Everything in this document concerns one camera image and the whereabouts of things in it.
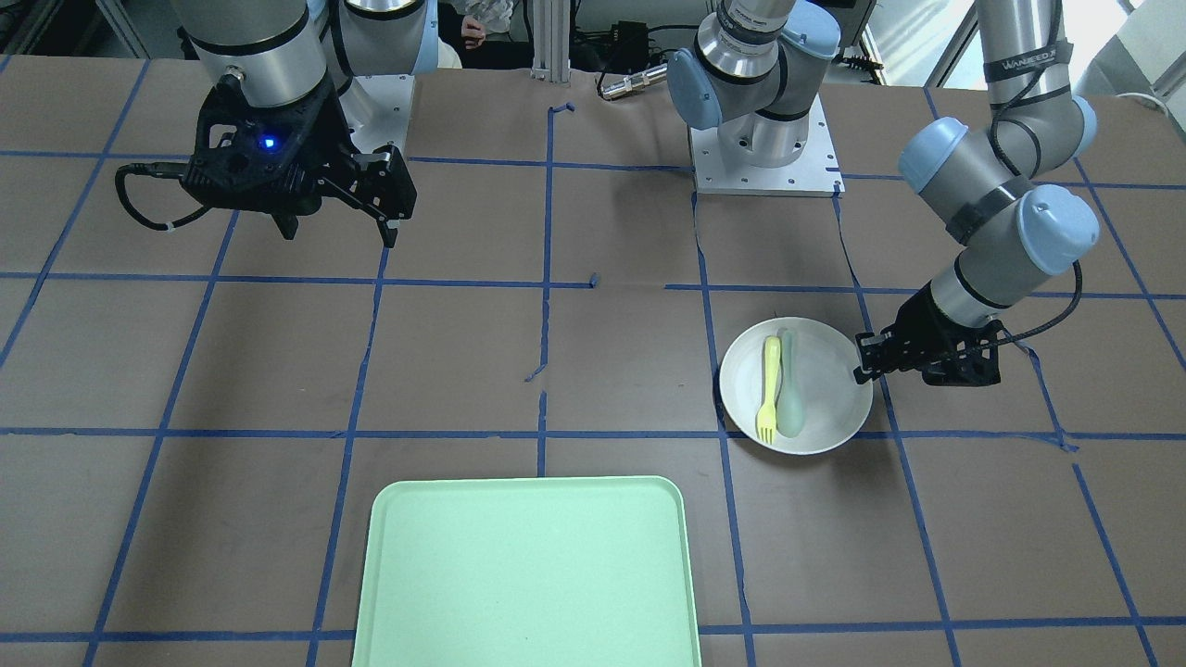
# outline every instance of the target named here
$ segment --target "light green tray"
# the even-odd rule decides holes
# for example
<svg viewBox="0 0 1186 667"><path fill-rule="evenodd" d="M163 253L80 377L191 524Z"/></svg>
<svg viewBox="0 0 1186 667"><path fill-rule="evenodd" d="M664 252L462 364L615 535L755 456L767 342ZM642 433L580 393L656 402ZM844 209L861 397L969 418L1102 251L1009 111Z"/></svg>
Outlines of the light green tray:
<svg viewBox="0 0 1186 667"><path fill-rule="evenodd" d="M371 510L353 667L700 667L663 477L398 482Z"/></svg>

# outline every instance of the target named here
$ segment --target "light blue joint cap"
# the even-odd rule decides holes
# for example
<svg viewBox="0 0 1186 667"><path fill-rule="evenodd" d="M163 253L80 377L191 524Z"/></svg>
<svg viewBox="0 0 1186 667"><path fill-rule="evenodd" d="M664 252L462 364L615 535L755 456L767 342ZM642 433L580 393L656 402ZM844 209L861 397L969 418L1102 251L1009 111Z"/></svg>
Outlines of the light blue joint cap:
<svg viewBox="0 0 1186 667"><path fill-rule="evenodd" d="M317 20L317 17L321 15L325 11L326 0L305 0L305 5L308 7L308 18L311 20Z"/></svg>
<svg viewBox="0 0 1186 667"><path fill-rule="evenodd" d="M425 17L425 33L420 38L420 52L416 53L416 64L412 65L409 74L425 74L436 69L440 59L440 50L436 45L436 2L425 2L428 14Z"/></svg>
<svg viewBox="0 0 1186 667"><path fill-rule="evenodd" d="M1096 244L1099 221L1091 207L1066 188L1039 185L1021 197L1018 235L1034 266L1058 275Z"/></svg>
<svg viewBox="0 0 1186 667"><path fill-rule="evenodd" d="M1095 141L1099 122L1096 120L1096 110L1091 108L1091 104L1086 100L1078 95L1075 95L1071 100L1075 100L1075 103L1079 106L1079 110L1083 112L1083 139L1079 139L1079 147L1071 155L1072 158L1078 158Z"/></svg>
<svg viewBox="0 0 1186 667"><path fill-rule="evenodd" d="M968 126L954 117L942 117L923 128L906 144L898 158L898 171L906 177L914 193L939 173L943 163L948 161L956 146L968 134Z"/></svg>
<svg viewBox="0 0 1186 667"><path fill-rule="evenodd" d="M840 47L840 24L818 5L796 2L783 26L783 38L808 56L830 61Z"/></svg>
<svg viewBox="0 0 1186 667"><path fill-rule="evenodd" d="M671 93L675 110L689 127L708 129L725 120L708 72L687 49L676 51L668 62L668 91Z"/></svg>

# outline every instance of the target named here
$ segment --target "white bowl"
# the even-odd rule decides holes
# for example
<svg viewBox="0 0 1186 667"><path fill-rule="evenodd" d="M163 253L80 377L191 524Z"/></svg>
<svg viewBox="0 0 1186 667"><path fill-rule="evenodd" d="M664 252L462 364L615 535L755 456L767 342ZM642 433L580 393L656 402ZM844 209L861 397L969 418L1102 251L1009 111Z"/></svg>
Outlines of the white bowl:
<svg viewBox="0 0 1186 667"><path fill-rule="evenodd" d="M766 336L789 329L796 336L795 375L806 419L803 431L788 438L776 431L773 443L758 439L761 406L761 347ZM825 452L847 443L869 417L873 383L857 385L856 343L831 326L802 317L779 317L754 324L729 345L721 362L725 409L752 440L783 453Z"/></svg>

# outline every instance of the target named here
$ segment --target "yellow fork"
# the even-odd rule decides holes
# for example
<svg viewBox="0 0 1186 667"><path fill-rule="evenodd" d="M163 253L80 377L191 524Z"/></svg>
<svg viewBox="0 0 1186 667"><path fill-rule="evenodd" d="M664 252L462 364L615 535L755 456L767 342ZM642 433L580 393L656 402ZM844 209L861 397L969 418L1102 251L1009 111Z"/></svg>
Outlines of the yellow fork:
<svg viewBox="0 0 1186 667"><path fill-rule="evenodd" d="M774 444L774 431L778 428L774 396L778 394L782 352L783 343L778 336L766 336L766 342L761 345L761 407L758 408L758 439L767 445Z"/></svg>

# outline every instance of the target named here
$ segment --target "person's hand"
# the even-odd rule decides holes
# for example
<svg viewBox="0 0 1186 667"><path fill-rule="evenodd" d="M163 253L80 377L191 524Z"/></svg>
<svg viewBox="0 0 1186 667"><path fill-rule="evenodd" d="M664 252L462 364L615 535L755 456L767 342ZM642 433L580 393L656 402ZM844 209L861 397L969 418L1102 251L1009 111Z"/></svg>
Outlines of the person's hand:
<svg viewBox="0 0 1186 667"><path fill-rule="evenodd" d="M465 38L465 50L472 51L486 40L486 26L473 17L461 19L461 37Z"/></svg>

